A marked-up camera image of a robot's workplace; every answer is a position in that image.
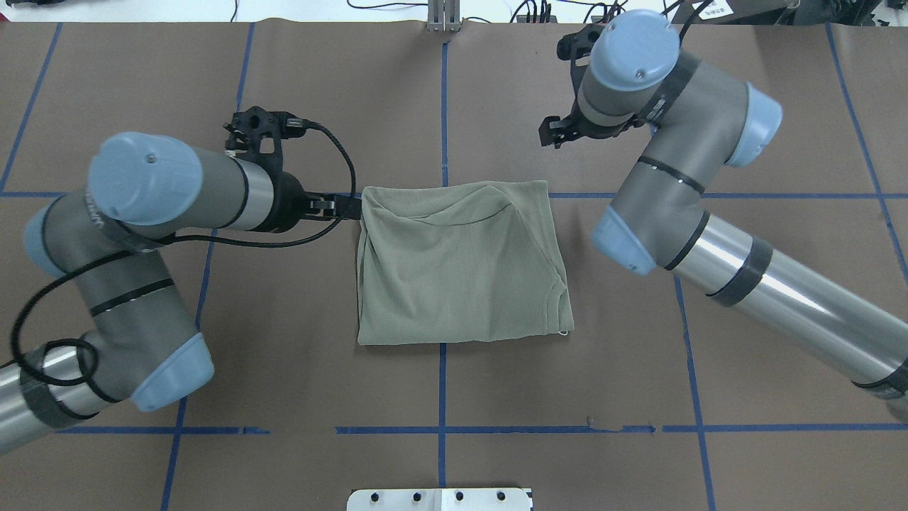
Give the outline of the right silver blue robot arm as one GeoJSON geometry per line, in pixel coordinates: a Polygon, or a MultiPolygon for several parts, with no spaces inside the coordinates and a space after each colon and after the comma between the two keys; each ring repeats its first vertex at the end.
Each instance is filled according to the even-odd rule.
{"type": "Polygon", "coordinates": [[[632,10],[581,25],[555,44],[570,74],[571,106],[541,121],[542,146],[649,130],[594,227],[594,246],[630,272],[660,269],[716,307],[781,334],[905,424],[906,321],[714,207],[782,199],[713,186],[765,152],[784,108],[693,51],[686,35],[661,13],[632,10]]]}

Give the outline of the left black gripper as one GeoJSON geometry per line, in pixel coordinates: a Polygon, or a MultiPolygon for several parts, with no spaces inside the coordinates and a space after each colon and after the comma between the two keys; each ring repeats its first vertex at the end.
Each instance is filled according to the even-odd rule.
{"type": "Polygon", "coordinates": [[[275,201],[267,216],[267,233],[283,233],[306,220],[361,220],[361,199],[349,194],[305,192],[299,179],[282,172],[275,184],[275,201]]]}

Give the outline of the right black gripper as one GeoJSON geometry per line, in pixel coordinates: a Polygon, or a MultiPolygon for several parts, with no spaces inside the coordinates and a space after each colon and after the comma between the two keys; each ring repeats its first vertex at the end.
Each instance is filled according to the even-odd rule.
{"type": "Polygon", "coordinates": [[[639,118],[631,114],[610,116],[594,112],[587,116],[580,110],[572,110],[570,116],[546,116],[538,127],[542,148],[561,148],[564,143],[578,137],[607,139],[620,136],[626,131],[639,127],[639,118]]]}

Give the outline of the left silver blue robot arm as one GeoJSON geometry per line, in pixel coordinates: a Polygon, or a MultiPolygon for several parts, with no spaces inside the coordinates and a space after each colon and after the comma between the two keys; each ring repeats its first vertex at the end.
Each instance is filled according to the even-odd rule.
{"type": "Polygon", "coordinates": [[[214,363],[195,313],[161,251],[178,243],[262,248],[184,229],[282,233],[304,219],[359,216],[359,198],[309,193],[245,143],[233,155],[175,137],[123,132],[101,145],[87,185],[46,204],[23,245],[52,276],[21,308],[2,368],[2,453],[89,421],[124,401],[148,413],[206,385],[214,363]],[[64,285],[77,287],[94,327],[22,346],[27,317],[64,285]]]}

